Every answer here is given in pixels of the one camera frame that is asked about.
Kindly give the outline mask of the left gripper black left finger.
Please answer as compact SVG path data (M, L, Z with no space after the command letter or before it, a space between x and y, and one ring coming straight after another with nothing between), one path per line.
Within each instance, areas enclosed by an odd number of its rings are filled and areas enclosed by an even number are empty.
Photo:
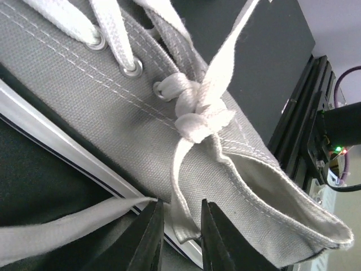
M161 269L164 205L150 202L123 234L84 270L148 271Z

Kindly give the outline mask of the grey sneaker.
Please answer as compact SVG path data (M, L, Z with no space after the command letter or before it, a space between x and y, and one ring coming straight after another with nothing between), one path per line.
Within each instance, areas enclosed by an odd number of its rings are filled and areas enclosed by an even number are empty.
M1 269L119 270L153 200L162 270L204 199L277 268L352 247L267 147L312 47L297 1L2 1Z

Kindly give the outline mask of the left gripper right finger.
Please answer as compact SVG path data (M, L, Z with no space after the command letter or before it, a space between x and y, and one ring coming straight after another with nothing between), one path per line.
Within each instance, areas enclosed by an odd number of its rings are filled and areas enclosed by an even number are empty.
M278 270L243 237L214 202L206 199L202 201L201 248L204 270Z

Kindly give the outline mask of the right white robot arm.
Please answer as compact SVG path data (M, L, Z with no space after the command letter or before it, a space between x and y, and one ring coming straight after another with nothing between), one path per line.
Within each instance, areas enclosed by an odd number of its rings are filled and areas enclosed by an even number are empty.
M316 123L329 150L360 144L360 102L328 111L321 110Z

